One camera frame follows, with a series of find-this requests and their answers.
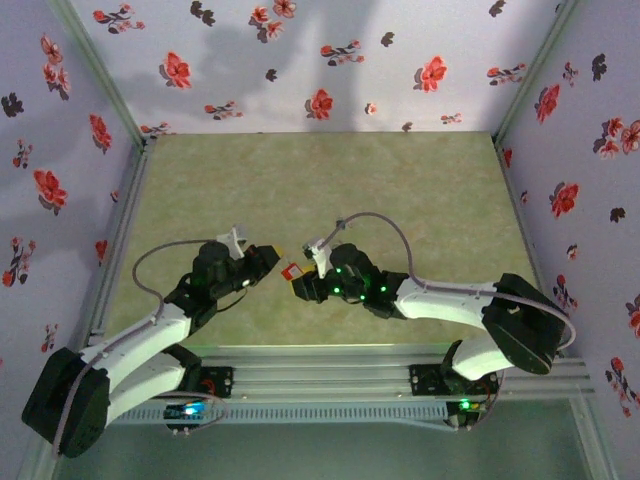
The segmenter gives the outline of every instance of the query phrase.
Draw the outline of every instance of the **green floor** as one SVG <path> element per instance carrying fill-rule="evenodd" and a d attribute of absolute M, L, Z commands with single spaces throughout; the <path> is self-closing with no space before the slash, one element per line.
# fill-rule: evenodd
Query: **green floor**
<path fill-rule="evenodd" d="M 400 225 L 422 278 L 470 283 L 513 272 L 533 281 L 488 134 L 165 136 L 151 159 L 107 334 L 156 307 L 130 270 L 158 244 L 211 238 L 243 223 L 250 243 L 279 245 L 302 265 L 303 243 L 363 210 Z M 381 269 L 407 270 L 400 239 L 379 220 L 361 219 L 338 239 L 355 243 Z M 141 280 L 166 294 L 196 253 L 191 246 L 159 252 L 141 267 Z M 280 270 L 183 344 L 433 344 L 477 333 L 433 319 L 382 320 L 337 299 L 303 302 Z"/>

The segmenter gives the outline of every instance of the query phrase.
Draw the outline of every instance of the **white robotic arm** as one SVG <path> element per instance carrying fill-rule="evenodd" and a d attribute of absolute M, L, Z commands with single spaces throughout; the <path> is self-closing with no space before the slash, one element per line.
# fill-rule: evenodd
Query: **white robotic arm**
<path fill-rule="evenodd" d="M 305 254 L 316 268 L 292 282 L 299 298 L 322 303 L 336 296 L 361 303 L 382 318 L 439 319 L 482 330 L 483 334 L 452 345 L 450 364 L 443 365 L 452 371 L 444 374 L 459 376 L 461 383 L 514 366 L 537 374 L 551 368 L 564 324 L 548 313 L 490 295 L 506 293 L 557 309 L 517 275 L 505 274 L 500 282 L 483 284 L 426 282 L 409 274 L 381 272 L 353 244 L 332 250 L 322 238 L 309 242 Z"/>
<path fill-rule="evenodd" d="M 192 390 L 201 360 L 179 342 L 223 311 L 218 300 L 256 285 L 280 260 L 270 245 L 243 251 L 245 241 L 243 228 L 235 226 L 204 243 L 192 271 L 156 312 L 78 353 L 55 352 L 24 408 L 23 422 L 73 458 L 125 411 L 165 392 Z"/>

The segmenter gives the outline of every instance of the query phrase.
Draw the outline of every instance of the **cable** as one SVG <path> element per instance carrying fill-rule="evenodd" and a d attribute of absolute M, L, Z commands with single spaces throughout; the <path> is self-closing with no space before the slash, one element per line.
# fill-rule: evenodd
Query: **cable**
<path fill-rule="evenodd" d="M 87 362 L 87 364 L 84 366 L 84 368 L 82 370 L 80 370 L 80 373 L 78 374 L 78 376 L 76 377 L 75 381 L 73 382 L 73 384 L 71 385 L 71 388 L 69 389 L 69 394 L 67 395 L 67 398 L 64 402 L 64 407 L 62 408 L 62 413 L 60 414 L 60 422 L 58 423 L 58 428 L 56 429 L 56 434 L 53 437 L 53 458 L 54 460 L 58 460 L 60 458 L 60 443 L 62 442 L 62 435 L 64 433 L 64 429 L 67 425 L 67 421 L 69 420 L 69 414 L 71 413 L 71 406 L 73 405 L 73 400 L 76 397 L 76 394 L 78 393 L 78 389 L 80 388 L 80 383 L 82 383 L 82 380 L 84 379 L 84 377 L 87 375 L 87 373 L 89 373 L 89 371 L 93 368 L 93 366 L 98 363 L 100 360 L 102 360 L 106 354 L 108 354 L 109 352 L 113 351 L 114 349 L 116 349 L 118 346 L 120 346 L 122 343 L 126 342 L 127 340 L 129 340 L 131 337 L 134 337 L 136 335 L 138 335 L 139 333 L 142 333 L 143 331 L 145 331 L 148 328 L 151 328 L 153 325 L 155 325 L 156 323 L 156 319 L 160 318 L 160 316 L 162 315 L 162 312 L 164 311 L 164 297 L 162 296 L 162 294 L 160 292 L 158 292 L 157 290 L 154 290 L 152 288 L 147 287 L 146 285 L 144 285 L 142 282 L 140 282 L 140 280 L 138 279 L 138 267 L 140 266 L 140 264 L 150 255 L 154 254 L 155 252 L 157 252 L 158 250 L 163 250 L 165 248 L 169 248 L 169 247 L 173 247 L 176 245 L 191 245 L 194 243 L 206 243 L 212 241 L 211 239 L 204 239 L 204 240 L 178 240 L 175 242 L 168 242 L 168 243 L 164 243 L 162 245 L 159 245 L 155 248 L 152 248 L 151 250 L 147 251 L 146 253 L 144 253 L 137 261 L 136 263 L 133 265 L 133 268 L 131 269 L 131 275 L 133 277 L 133 282 L 136 284 L 136 286 L 142 290 L 144 290 L 145 292 L 153 295 L 154 297 L 158 298 L 158 308 L 156 310 L 156 312 L 151 316 L 151 318 L 149 319 L 148 322 L 144 323 L 143 325 L 139 326 L 138 328 L 136 328 L 135 330 L 132 330 L 131 332 L 127 333 L 126 335 L 123 335 L 122 337 L 120 337 L 119 339 L 117 339 L 116 341 L 114 341 L 111 345 L 108 345 L 107 347 L 104 348 L 104 350 L 100 351 L 98 354 L 96 354 L 95 357 L 93 357 L 89 362 Z"/>
<path fill-rule="evenodd" d="M 247 291 L 248 291 L 248 290 L 245 288 L 243 291 L 244 291 L 244 294 L 243 294 L 239 299 L 237 299 L 237 300 L 233 301 L 232 303 L 230 303 L 230 304 L 229 304 L 229 305 L 227 305 L 226 307 L 221 308 L 221 309 L 220 309 L 220 310 L 218 310 L 216 313 L 226 312 L 226 311 L 227 311 L 227 310 L 229 310 L 231 307 L 235 307 L 237 304 L 239 304 L 239 303 L 242 301 L 242 299 L 244 299 L 244 297 L 246 297 L 246 296 L 247 296 Z"/>
<path fill-rule="evenodd" d="M 505 370 L 502 370 L 502 375 L 500 376 L 500 384 L 498 385 L 498 391 L 493 397 L 493 402 L 491 402 L 491 404 L 487 407 L 486 413 L 482 417 L 480 417 L 480 419 L 471 428 L 469 428 L 469 430 L 477 428 L 478 425 L 486 421 L 487 418 L 489 418 L 493 413 L 493 410 L 495 409 L 495 406 L 496 406 L 496 402 L 498 401 L 498 397 L 500 396 L 500 392 L 502 392 L 502 389 L 504 388 L 505 372 L 506 372 Z"/>
<path fill-rule="evenodd" d="M 494 297 L 494 298 L 500 298 L 503 300 L 508 300 L 510 302 L 520 304 L 520 305 L 527 305 L 529 307 L 536 308 L 538 310 L 541 310 L 543 312 L 546 312 L 555 316 L 556 318 L 562 320 L 562 322 L 564 322 L 564 324 L 567 326 L 570 332 L 569 338 L 558 346 L 558 350 L 563 350 L 567 348 L 575 341 L 576 328 L 573 326 L 569 318 L 563 313 L 561 313 L 560 311 L 556 310 L 555 308 L 552 308 L 543 303 L 536 302 L 534 300 L 529 300 L 528 298 L 521 298 L 516 295 L 510 295 L 508 293 L 492 292 L 489 290 L 473 290 L 473 289 L 464 288 L 464 287 L 444 287 L 441 285 L 433 285 L 427 282 L 423 282 L 422 280 L 417 278 L 414 273 L 413 254 L 411 252 L 411 246 L 409 245 L 409 241 L 407 240 L 407 237 L 402 232 L 400 227 L 398 227 L 398 225 L 393 220 L 391 220 L 389 217 L 382 215 L 380 213 L 359 212 L 359 213 L 350 215 L 349 217 L 345 218 L 338 224 L 335 230 L 333 230 L 333 232 L 331 232 L 329 236 L 318 246 L 318 249 L 322 249 L 325 246 L 327 246 L 329 242 L 333 240 L 333 238 L 343 229 L 343 227 L 346 226 L 347 223 L 359 217 L 376 217 L 376 218 L 379 218 L 380 220 L 385 221 L 389 225 L 391 225 L 391 227 L 398 233 L 398 235 L 402 239 L 404 248 L 407 251 L 407 262 L 409 263 L 409 277 L 411 277 L 411 279 L 420 287 L 424 288 L 425 291 L 441 292 L 441 293 L 463 293 L 463 294 L 474 295 L 474 296 Z"/>
<path fill-rule="evenodd" d="M 489 401 L 491 400 L 491 389 L 489 388 L 489 386 L 484 383 L 484 382 L 478 382 L 480 385 L 482 385 L 485 389 L 485 391 L 487 392 L 487 398 L 486 400 L 484 400 L 482 403 L 484 403 L 485 405 L 489 403 Z"/>
<path fill-rule="evenodd" d="M 173 434 L 174 435 L 190 435 L 192 432 L 195 432 L 197 430 L 203 430 L 205 428 L 209 428 L 211 425 L 215 425 L 216 423 L 224 420 L 226 417 L 229 416 L 229 404 L 227 402 L 225 402 L 224 400 L 222 400 L 220 397 L 216 397 L 215 395 L 211 395 L 209 393 L 196 393 L 196 392 L 166 392 L 166 393 L 161 393 L 160 395 L 156 395 L 153 398 L 199 398 L 199 399 L 207 399 L 207 400 L 213 400 L 214 403 L 219 403 L 224 407 L 224 411 L 222 412 L 222 414 L 218 415 L 216 418 L 214 418 L 213 420 L 207 422 L 207 423 L 203 423 L 202 425 L 198 425 L 197 427 L 194 428 L 188 428 L 185 427 L 184 430 L 178 430 L 173 429 Z"/>

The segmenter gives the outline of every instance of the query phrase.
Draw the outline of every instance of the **dark flower pattern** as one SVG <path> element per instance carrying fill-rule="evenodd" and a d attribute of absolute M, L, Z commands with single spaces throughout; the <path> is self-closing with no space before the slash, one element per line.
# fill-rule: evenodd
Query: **dark flower pattern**
<path fill-rule="evenodd" d="M 227 118 L 232 117 L 242 117 L 244 114 L 242 112 L 237 111 L 236 102 L 233 100 L 229 100 L 224 105 L 213 106 L 213 105 L 205 105 L 204 111 L 212 116 L 214 120 L 225 120 Z"/>
<path fill-rule="evenodd" d="M 12 287 L 16 280 L 24 285 L 29 276 L 29 262 L 35 249 L 36 242 L 33 240 L 25 246 L 21 237 L 13 237 L 11 239 L 13 259 L 9 265 L 9 269 L 5 270 L 2 274 L 2 284 L 5 287 Z"/>
<path fill-rule="evenodd" d="M 42 345 L 40 346 L 40 351 L 42 353 L 47 353 L 48 351 L 53 350 L 53 347 L 55 346 L 54 344 L 56 341 L 56 333 L 58 332 L 58 324 L 49 323 L 44 327 L 44 331 L 46 335 Z"/>
<path fill-rule="evenodd" d="M 556 300 L 560 304 L 560 307 L 569 315 L 567 310 L 569 308 L 575 310 L 578 308 L 578 301 L 569 295 L 567 290 L 567 280 L 564 275 L 558 275 L 556 278 L 556 285 L 553 287 L 553 294 L 556 296 Z"/>
<path fill-rule="evenodd" d="M 16 168 L 27 168 L 29 166 L 29 155 L 33 152 L 33 145 L 27 145 L 23 138 L 18 139 L 18 153 L 11 163 Z"/>
<path fill-rule="evenodd" d="M 630 388 L 627 377 L 623 373 L 624 363 L 622 360 L 619 357 L 613 357 L 610 363 L 611 370 L 605 369 L 605 378 L 618 396 L 622 414 L 625 418 L 629 418 L 632 415 L 631 408 L 640 409 L 640 395 Z"/>
<path fill-rule="evenodd" d="M 443 125 L 449 125 L 451 123 L 462 123 L 462 114 L 456 113 L 455 115 L 442 115 L 440 117 Z"/>
<path fill-rule="evenodd" d="M 596 57 L 591 62 L 591 73 L 593 73 L 593 81 L 599 82 L 602 80 L 602 75 L 607 73 L 607 64 L 604 63 L 606 61 L 606 56 L 604 53 L 600 55 L 596 55 Z"/>
<path fill-rule="evenodd" d="M 335 67 L 337 65 L 343 65 L 345 63 L 362 63 L 364 62 L 363 55 L 356 55 L 356 50 L 360 49 L 360 42 L 358 40 L 351 40 L 346 47 L 332 47 L 331 45 L 325 45 L 320 49 L 320 55 L 324 58 L 328 58 L 327 65 Z"/>
<path fill-rule="evenodd" d="M 171 125 L 169 125 L 167 122 L 161 122 L 159 125 L 154 127 L 140 125 L 140 131 L 142 132 L 142 134 L 152 140 L 155 140 L 163 135 L 175 135 L 175 133 L 169 132 L 170 128 Z"/>
<path fill-rule="evenodd" d="M 393 32 L 387 32 L 383 35 L 380 43 L 383 47 L 389 48 L 389 45 L 393 44 L 393 37 L 395 37 Z"/>
<path fill-rule="evenodd" d="M 136 12 L 133 11 L 128 3 L 120 4 L 120 10 L 117 12 L 105 13 L 102 10 L 93 12 L 93 19 L 107 27 L 107 31 L 113 35 L 124 33 L 127 30 L 142 30 L 145 28 L 143 22 L 135 22 L 131 20 Z"/>
<path fill-rule="evenodd" d="M 527 66 L 524 63 L 519 63 L 513 68 L 500 69 L 498 67 L 490 68 L 487 72 L 487 77 L 491 79 L 489 85 L 503 85 L 505 83 L 520 83 L 524 78 L 524 71 Z"/>
<path fill-rule="evenodd" d="M 569 83 L 569 86 L 573 88 L 575 86 L 575 78 L 578 76 L 578 73 L 580 72 L 571 66 L 571 62 L 567 62 L 564 64 L 564 73 L 562 74 L 562 78 L 564 78 Z"/>
<path fill-rule="evenodd" d="M 202 23 L 209 27 L 213 27 L 216 20 L 213 18 L 212 10 L 202 10 L 202 2 L 197 0 L 191 2 L 191 15 L 202 20 Z"/>
<path fill-rule="evenodd" d="M 575 260 L 578 257 L 578 244 L 574 243 L 567 248 L 567 258 L 569 260 Z"/>
<path fill-rule="evenodd" d="M 633 330 L 636 338 L 640 338 L 640 295 L 638 295 L 633 303 L 625 304 L 629 313 L 629 327 Z"/>

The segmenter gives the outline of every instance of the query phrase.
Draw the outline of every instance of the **white wall with red flowers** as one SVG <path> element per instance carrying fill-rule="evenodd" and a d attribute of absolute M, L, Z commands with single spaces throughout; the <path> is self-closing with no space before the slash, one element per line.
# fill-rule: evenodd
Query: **white wall with red flowers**
<path fill-rule="evenodd" d="M 544 282 L 578 330 L 620 478 L 635 479 L 640 60 L 629 46 L 640 5 L 582 3 L 501 144 Z"/>
<path fill-rule="evenodd" d="M 78 335 L 133 144 L 45 2 L 0 5 L 0 477 L 32 431 L 22 409 Z"/>
<path fill-rule="evenodd" d="M 71 0 L 162 133 L 490 131 L 564 0 Z"/>

